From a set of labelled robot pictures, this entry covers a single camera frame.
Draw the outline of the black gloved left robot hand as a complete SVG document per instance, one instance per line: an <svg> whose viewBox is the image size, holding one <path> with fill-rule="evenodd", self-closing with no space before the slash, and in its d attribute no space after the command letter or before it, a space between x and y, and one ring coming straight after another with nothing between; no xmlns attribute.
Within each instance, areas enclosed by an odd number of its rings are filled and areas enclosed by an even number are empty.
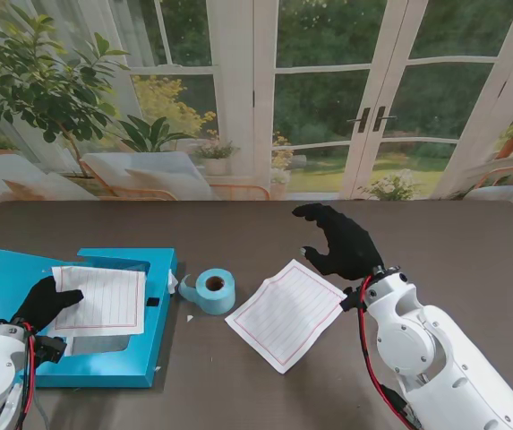
<svg viewBox="0 0 513 430"><path fill-rule="evenodd" d="M83 299L79 289L57 291L53 276L37 282L10 320L12 325L29 326L31 331L43 331L66 308Z"/></svg>

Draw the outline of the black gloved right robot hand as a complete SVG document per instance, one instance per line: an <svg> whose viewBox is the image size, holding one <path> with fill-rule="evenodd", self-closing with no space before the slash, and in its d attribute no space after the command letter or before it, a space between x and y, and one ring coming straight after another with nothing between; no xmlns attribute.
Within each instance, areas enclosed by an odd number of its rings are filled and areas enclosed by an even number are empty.
<svg viewBox="0 0 513 430"><path fill-rule="evenodd" d="M315 222L327 240L328 253L311 246L302 248L305 259L323 276L336 274L359 280L383 268L384 262L369 233L353 219L321 203L307 203L292 211L298 218Z"/></svg>

